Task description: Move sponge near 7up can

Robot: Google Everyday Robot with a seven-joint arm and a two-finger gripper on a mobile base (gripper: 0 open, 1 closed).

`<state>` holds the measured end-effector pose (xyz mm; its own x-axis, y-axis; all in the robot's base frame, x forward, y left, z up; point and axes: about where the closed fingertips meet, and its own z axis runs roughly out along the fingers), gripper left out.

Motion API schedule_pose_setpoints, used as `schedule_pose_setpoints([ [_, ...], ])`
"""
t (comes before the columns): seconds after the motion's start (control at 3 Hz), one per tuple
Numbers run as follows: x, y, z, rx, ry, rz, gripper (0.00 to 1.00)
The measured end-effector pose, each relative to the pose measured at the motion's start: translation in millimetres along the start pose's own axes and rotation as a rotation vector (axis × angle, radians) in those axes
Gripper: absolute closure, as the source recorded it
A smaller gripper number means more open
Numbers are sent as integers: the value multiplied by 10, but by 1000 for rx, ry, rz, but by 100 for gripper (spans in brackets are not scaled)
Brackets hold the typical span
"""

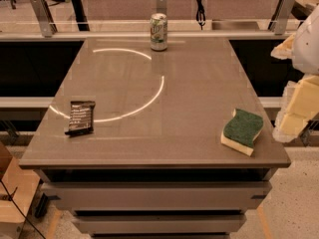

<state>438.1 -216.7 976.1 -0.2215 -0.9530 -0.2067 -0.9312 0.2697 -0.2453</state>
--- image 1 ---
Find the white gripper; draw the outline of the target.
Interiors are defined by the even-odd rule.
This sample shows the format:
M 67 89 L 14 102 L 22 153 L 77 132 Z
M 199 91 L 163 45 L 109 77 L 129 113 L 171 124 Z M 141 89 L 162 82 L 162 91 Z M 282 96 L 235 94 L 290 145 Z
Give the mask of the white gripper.
M 270 56 L 291 59 L 293 67 L 305 74 L 297 83 L 289 81 L 282 95 L 273 137 L 290 142 L 319 114 L 319 6 L 296 31 L 276 46 Z

